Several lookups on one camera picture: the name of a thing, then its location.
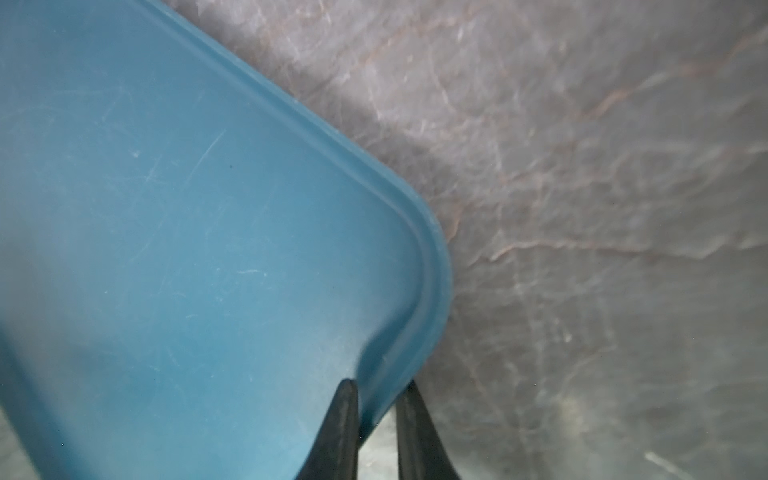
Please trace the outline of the teal plastic tray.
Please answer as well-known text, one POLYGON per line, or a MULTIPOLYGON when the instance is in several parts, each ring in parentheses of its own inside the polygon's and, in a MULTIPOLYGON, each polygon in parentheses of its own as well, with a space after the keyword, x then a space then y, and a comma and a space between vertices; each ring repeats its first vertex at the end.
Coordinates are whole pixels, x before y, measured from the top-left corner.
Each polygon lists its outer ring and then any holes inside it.
POLYGON ((1 5, 1 403, 45 479, 292 479, 452 300, 410 185, 159 1, 1 5))

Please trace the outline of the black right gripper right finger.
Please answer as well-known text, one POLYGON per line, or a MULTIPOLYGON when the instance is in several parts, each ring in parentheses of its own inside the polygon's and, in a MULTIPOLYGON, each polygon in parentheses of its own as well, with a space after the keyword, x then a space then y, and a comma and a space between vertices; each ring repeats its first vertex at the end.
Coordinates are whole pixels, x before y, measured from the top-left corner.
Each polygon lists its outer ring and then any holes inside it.
POLYGON ((459 480, 414 381, 400 395, 395 407, 398 478, 459 480))

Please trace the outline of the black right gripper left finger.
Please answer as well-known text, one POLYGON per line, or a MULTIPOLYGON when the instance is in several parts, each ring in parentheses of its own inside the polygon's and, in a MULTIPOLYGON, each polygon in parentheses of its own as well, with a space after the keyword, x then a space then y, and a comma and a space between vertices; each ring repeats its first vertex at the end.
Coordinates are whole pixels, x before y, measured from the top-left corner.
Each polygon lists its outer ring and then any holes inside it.
POLYGON ((358 473, 359 396, 354 380, 342 380, 297 480, 355 480, 358 473))

